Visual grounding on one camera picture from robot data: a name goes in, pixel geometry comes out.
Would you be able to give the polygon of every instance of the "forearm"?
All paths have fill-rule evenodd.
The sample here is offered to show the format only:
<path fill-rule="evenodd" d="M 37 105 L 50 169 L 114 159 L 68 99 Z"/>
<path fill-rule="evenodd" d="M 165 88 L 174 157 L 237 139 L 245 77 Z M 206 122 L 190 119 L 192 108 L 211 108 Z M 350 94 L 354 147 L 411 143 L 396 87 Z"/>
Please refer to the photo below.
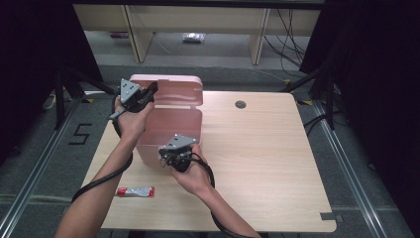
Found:
<path fill-rule="evenodd" d="M 108 176 L 125 165 L 135 146 L 134 140 L 121 140 L 93 180 Z M 67 210 L 56 237 L 95 237 L 108 213 L 121 176 L 82 194 Z"/>
<path fill-rule="evenodd" d="M 210 208 L 218 221 L 228 230 L 243 236 L 260 237 L 257 231 L 213 187 L 197 195 Z"/>

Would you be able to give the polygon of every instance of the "open storage box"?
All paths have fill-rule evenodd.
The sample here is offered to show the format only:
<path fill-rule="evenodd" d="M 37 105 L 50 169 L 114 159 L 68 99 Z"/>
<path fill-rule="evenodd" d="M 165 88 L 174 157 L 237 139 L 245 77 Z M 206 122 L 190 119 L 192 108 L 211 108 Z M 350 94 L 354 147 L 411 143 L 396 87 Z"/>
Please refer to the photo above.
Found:
<path fill-rule="evenodd" d="M 150 166 L 159 166 L 158 147 L 167 144 L 175 134 L 201 142 L 202 112 L 196 106 L 203 104 L 203 84 L 197 76 L 134 74 L 130 81 L 141 87 L 157 82 L 155 109 L 146 121 L 146 131 L 137 144 L 137 150 Z"/>

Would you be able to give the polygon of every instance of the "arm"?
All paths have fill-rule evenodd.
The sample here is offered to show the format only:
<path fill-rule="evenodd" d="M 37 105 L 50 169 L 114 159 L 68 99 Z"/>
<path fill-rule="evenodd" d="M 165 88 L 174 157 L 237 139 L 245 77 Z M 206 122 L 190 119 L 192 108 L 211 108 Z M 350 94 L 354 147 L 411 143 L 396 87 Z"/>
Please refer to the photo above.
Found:
<path fill-rule="evenodd" d="M 204 162 L 206 159 L 202 156 L 198 145 L 192 146 L 192 152 L 199 155 Z M 179 173 L 174 168 L 171 174 L 175 177 L 182 187 L 198 196 L 209 209 L 213 212 L 219 222 L 230 231 L 239 235 L 260 237 L 254 228 L 247 223 L 219 194 L 219 192 L 210 184 L 206 171 L 197 163 L 191 163 L 185 173 Z"/>
<path fill-rule="evenodd" d="M 115 110 L 118 111 L 121 107 L 118 98 Z M 146 118 L 153 108 L 154 106 L 149 103 L 139 113 L 126 112 L 118 118 L 121 140 L 93 180 L 108 176 L 127 163 L 139 137 L 145 131 Z M 121 176 L 101 183 L 82 194 L 65 213 L 55 237 L 95 237 L 108 213 Z"/>

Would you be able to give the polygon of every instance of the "pink box lid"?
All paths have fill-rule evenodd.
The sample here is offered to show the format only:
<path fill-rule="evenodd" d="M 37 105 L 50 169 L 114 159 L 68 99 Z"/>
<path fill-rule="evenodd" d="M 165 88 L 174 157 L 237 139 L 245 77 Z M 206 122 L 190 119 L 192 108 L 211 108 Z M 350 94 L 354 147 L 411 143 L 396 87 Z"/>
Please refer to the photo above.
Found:
<path fill-rule="evenodd" d="M 192 75 L 157 75 L 134 74 L 130 81 L 146 88 L 157 82 L 155 105 L 189 105 L 203 104 L 203 84 L 201 79 Z"/>

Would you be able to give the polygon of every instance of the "wooden table top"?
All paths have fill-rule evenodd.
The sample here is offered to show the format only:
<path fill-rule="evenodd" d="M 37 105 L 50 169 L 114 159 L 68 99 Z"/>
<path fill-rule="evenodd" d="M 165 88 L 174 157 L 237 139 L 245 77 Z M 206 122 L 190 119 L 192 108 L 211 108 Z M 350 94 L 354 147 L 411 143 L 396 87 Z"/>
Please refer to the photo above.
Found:
<path fill-rule="evenodd" d="M 333 232 L 324 185 L 292 95 L 204 91 L 202 151 L 216 189 L 260 232 Z M 246 102 L 244 109 L 235 106 Z M 109 123 L 83 184 L 117 145 Z M 115 197 L 103 228 L 217 231 L 210 211 L 167 168 L 146 166 L 134 151 L 119 186 L 153 185 L 155 196 Z"/>

